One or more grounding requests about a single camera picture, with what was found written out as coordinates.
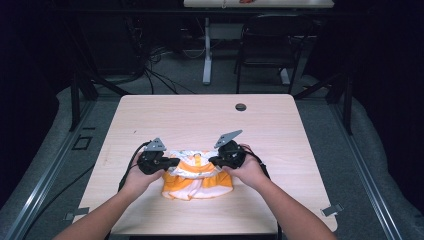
metal bracket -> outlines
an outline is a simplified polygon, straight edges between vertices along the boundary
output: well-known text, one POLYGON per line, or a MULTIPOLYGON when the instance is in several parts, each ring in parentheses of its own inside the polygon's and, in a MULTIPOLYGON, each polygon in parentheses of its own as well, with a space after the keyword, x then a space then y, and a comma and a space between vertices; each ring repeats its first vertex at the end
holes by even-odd
POLYGON ((155 138, 153 141, 151 141, 149 144, 147 144, 147 146, 144 148, 144 151, 161 152, 161 151, 166 151, 166 147, 162 143, 160 138, 155 138))
POLYGON ((243 130, 238 130, 226 134, 222 134, 221 137, 219 137, 218 141, 216 142, 214 148, 219 148, 221 146, 224 146, 231 140, 233 140, 235 137, 237 137, 243 130))
POLYGON ((78 215, 86 215, 88 214, 88 210, 90 208, 86 207, 86 208, 78 208, 77 210, 75 210, 73 213, 67 213, 65 214, 65 216, 63 217, 64 221, 72 221, 72 219, 74 219, 75 216, 78 215))
POLYGON ((337 215, 339 212, 343 211, 344 208, 342 207, 342 205, 340 205, 340 203, 330 206, 326 209, 321 209, 321 213, 324 214, 324 216, 328 217, 331 215, 337 215))

desk leg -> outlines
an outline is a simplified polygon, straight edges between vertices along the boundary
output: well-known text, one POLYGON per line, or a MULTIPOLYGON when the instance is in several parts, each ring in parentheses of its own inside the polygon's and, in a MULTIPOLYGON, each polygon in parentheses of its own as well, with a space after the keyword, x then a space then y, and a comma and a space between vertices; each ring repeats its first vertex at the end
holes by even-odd
MULTIPOLYGON (((343 125, 348 132, 349 135, 352 135, 352 129, 350 127, 351 123, 351 111, 352 111, 352 77, 347 76, 346 74, 335 74, 330 78, 327 78, 324 81, 320 81, 308 89, 296 94, 293 96, 295 100, 302 99, 309 94, 317 91, 318 89, 324 87, 327 84, 331 84, 335 81, 344 81, 345 84, 345 90, 344 90, 344 103, 343 103, 343 125)), ((325 97, 327 100, 327 103, 338 103, 341 97, 341 93, 334 93, 334 88, 331 88, 330 91, 327 93, 327 96, 325 97)))
POLYGON ((209 35, 209 18, 205 19, 205 67, 203 69, 203 84, 211 84, 212 56, 211 39, 209 35))

black cable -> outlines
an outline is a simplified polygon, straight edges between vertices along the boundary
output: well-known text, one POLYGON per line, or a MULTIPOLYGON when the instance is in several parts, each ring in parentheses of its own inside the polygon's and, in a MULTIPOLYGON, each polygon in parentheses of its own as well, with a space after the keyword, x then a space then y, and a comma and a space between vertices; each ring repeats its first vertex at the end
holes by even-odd
POLYGON ((76 183, 78 180, 80 180, 87 172, 89 172, 91 169, 94 168, 94 165, 91 165, 88 169, 86 169, 83 173, 81 173, 77 178, 75 178, 71 183, 69 183, 65 188, 63 188, 58 194, 56 194, 44 207, 41 209, 41 211, 37 214, 37 216, 34 218, 34 220, 31 222, 27 230, 25 231, 25 234, 22 239, 25 239, 28 236, 28 233, 30 232, 31 228, 34 226, 34 224, 37 222, 37 220, 41 217, 41 215, 47 210, 47 208, 63 193, 65 192, 69 187, 71 187, 74 183, 76 183))
POLYGON ((108 82, 110 82, 112 84, 115 84, 115 85, 120 85, 120 84, 124 84, 124 83, 134 82, 135 80, 137 80, 140 77, 142 77, 143 74, 144 74, 144 69, 141 70, 141 71, 138 71, 138 72, 136 72, 134 74, 132 74, 128 78, 119 79, 119 80, 108 80, 108 82))
POLYGON ((178 85, 178 86, 180 86, 180 87, 184 88, 185 90, 189 91, 190 93, 196 94, 195 92, 193 92, 193 91, 191 91, 190 89, 188 89, 188 88, 184 87, 183 85, 179 84, 178 82, 175 82, 175 81, 171 80, 171 79, 170 79, 169 77, 167 77, 167 76, 164 76, 164 75, 162 75, 162 74, 160 74, 160 73, 156 73, 156 72, 155 72, 155 74, 157 74, 157 75, 159 75, 160 77, 163 77, 163 78, 165 78, 166 80, 168 80, 168 81, 172 82, 174 85, 176 84, 176 85, 178 85))
POLYGON ((158 47, 154 50, 151 51, 149 60, 153 63, 159 63, 162 60, 162 54, 166 53, 166 51, 164 51, 165 48, 164 47, 158 47))
POLYGON ((256 154, 254 154, 253 152, 244 151, 244 153, 247 153, 247 154, 251 155, 252 157, 256 158, 256 161, 258 161, 259 166, 262 168, 262 172, 265 174, 265 176, 267 178, 269 178, 271 180, 271 177, 269 176, 268 170, 266 169, 266 165, 262 162, 262 160, 256 154))
POLYGON ((146 71, 149 72, 150 74, 152 74, 153 76, 155 76, 159 81, 161 81, 173 93, 178 94, 177 90, 175 89, 175 85, 174 85, 174 88, 172 88, 161 77, 158 77, 157 74, 154 71, 152 71, 150 69, 146 69, 146 71))
POLYGON ((149 80, 149 82, 150 82, 151 94, 152 94, 152 95, 154 95, 154 94, 155 94, 155 87, 153 86, 153 81, 152 81, 152 79, 150 78, 150 74, 146 72, 146 74, 145 74, 145 75, 146 75, 147 79, 148 79, 148 80, 149 80))
POLYGON ((140 149, 144 146, 146 146, 147 144, 149 144, 151 141, 149 142, 145 142, 143 144, 141 144, 134 152, 133 156, 131 157, 130 162, 128 163, 128 167, 127 167, 127 171, 125 172, 124 176, 122 177, 121 181, 119 182, 119 188, 118 188, 118 192, 122 189, 122 187, 125 184, 125 180, 127 179, 128 173, 130 172, 131 168, 137 166, 137 164, 132 165, 132 162, 134 161, 135 156, 137 156, 137 153, 140 151, 140 149))
POLYGON ((168 77, 166 77, 166 76, 164 76, 164 75, 162 75, 160 73, 157 73, 157 72, 155 72, 153 70, 151 70, 151 71, 152 71, 151 72, 152 75, 155 76, 158 79, 161 79, 162 82, 163 82, 163 79, 162 78, 164 78, 165 80, 168 80, 169 82, 171 82, 172 83, 172 87, 173 87, 172 89, 175 91, 176 94, 178 94, 177 93, 177 88, 175 87, 176 82, 172 81, 170 78, 168 78, 168 77))

human arm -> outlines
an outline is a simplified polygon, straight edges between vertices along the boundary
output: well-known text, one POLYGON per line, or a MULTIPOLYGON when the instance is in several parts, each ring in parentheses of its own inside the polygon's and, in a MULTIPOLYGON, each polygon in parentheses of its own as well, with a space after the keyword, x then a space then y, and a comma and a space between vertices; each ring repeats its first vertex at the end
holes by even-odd
MULTIPOLYGON (((137 163, 139 153, 132 166, 137 163)), ((122 189, 98 208, 67 227, 54 239, 104 239, 128 206, 141 196, 150 183, 159 179, 164 170, 145 175, 135 166, 128 173, 122 189)))
MULTIPOLYGON (((242 146, 250 152, 247 145, 242 146)), ((267 178, 249 153, 240 168, 223 167, 223 170, 238 177, 262 196, 288 239, 336 239, 315 214, 267 178)))

wooden table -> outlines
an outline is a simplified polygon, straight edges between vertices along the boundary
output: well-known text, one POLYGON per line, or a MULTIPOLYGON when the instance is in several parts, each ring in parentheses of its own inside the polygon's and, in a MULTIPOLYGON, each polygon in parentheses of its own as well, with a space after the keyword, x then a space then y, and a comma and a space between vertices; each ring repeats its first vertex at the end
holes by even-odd
MULTIPOLYGON (((160 137, 167 150, 213 150, 221 134, 242 129, 234 140, 249 144, 272 180, 332 230, 334 216, 319 170, 290 95, 125 96, 117 108, 80 208, 90 211, 118 188, 135 149, 160 137), (245 111, 236 110, 238 103, 245 111)), ((161 196, 160 179, 137 199, 112 234, 230 235, 276 233, 276 220, 257 192, 233 179, 234 190, 206 200, 161 196)))

